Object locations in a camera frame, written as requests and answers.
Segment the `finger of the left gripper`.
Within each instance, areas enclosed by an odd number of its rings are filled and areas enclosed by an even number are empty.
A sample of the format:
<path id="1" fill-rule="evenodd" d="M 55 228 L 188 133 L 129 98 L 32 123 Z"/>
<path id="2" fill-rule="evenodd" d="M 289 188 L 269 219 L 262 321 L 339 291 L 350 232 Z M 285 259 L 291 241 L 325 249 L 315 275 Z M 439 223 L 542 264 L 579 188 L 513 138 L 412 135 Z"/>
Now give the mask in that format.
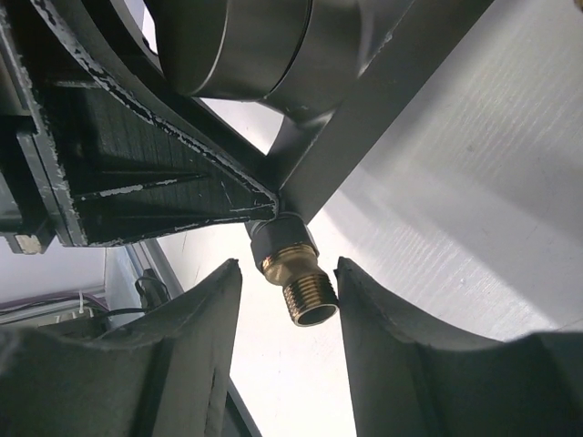
<path id="1" fill-rule="evenodd" d="M 273 219 L 262 153 L 173 92 L 126 1 L 1 4 L 1 234 L 113 247 Z"/>

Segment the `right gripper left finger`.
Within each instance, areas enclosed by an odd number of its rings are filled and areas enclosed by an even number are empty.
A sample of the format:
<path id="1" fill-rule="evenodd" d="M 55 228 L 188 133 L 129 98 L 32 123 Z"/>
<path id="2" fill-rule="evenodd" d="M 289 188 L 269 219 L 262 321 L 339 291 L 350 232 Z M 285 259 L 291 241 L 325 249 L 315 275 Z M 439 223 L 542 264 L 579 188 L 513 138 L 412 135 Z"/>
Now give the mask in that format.
<path id="1" fill-rule="evenodd" d="M 4 436 L 219 436 L 242 276 L 193 289 L 98 338 L 1 331 Z"/>

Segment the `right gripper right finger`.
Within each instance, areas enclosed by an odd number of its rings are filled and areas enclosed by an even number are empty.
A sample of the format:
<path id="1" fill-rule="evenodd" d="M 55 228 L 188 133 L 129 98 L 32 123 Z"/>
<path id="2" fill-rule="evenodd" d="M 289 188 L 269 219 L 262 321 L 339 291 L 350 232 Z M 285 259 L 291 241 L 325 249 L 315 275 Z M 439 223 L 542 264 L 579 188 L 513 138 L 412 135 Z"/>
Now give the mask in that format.
<path id="1" fill-rule="evenodd" d="M 351 259 L 335 271 L 361 436 L 579 436 L 582 336 L 500 342 L 386 290 Z"/>

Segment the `dark grey faucet mixer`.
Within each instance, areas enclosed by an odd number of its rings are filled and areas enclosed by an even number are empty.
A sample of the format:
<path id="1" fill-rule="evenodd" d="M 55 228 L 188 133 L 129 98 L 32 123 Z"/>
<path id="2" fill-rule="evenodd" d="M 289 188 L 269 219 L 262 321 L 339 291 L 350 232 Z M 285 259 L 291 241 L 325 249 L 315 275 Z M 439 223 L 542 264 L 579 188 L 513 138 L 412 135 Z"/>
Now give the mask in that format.
<path id="1" fill-rule="evenodd" d="M 309 221 L 488 8 L 486 1 L 149 1 L 159 62 L 185 97 L 282 115 L 259 172 L 276 217 L 247 230 L 292 322 L 338 309 Z"/>

